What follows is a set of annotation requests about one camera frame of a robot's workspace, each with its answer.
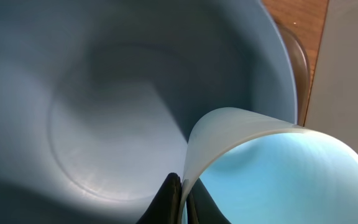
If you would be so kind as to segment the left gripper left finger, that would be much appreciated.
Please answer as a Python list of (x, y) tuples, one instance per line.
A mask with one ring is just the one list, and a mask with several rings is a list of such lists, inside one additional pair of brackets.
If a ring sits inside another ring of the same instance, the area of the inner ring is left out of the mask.
[(181, 200), (181, 180), (169, 173), (137, 224), (177, 224)]

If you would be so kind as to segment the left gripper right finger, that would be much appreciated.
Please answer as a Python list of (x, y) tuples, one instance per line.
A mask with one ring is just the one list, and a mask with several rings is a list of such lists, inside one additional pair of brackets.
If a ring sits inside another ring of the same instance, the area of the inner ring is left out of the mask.
[(187, 224), (230, 224), (198, 179), (186, 199)]

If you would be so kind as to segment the light blue cup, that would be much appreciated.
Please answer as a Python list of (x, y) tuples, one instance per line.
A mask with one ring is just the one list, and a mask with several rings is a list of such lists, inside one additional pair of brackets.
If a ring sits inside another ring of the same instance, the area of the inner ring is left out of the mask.
[(239, 108), (204, 115), (188, 140), (197, 180), (230, 223), (358, 224), (358, 154), (342, 141)]

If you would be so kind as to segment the dark blue plate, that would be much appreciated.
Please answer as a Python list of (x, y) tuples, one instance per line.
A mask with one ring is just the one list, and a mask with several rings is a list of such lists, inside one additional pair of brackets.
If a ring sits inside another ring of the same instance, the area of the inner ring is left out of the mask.
[(260, 1), (0, 1), (0, 223), (135, 223), (225, 107), (298, 119)]

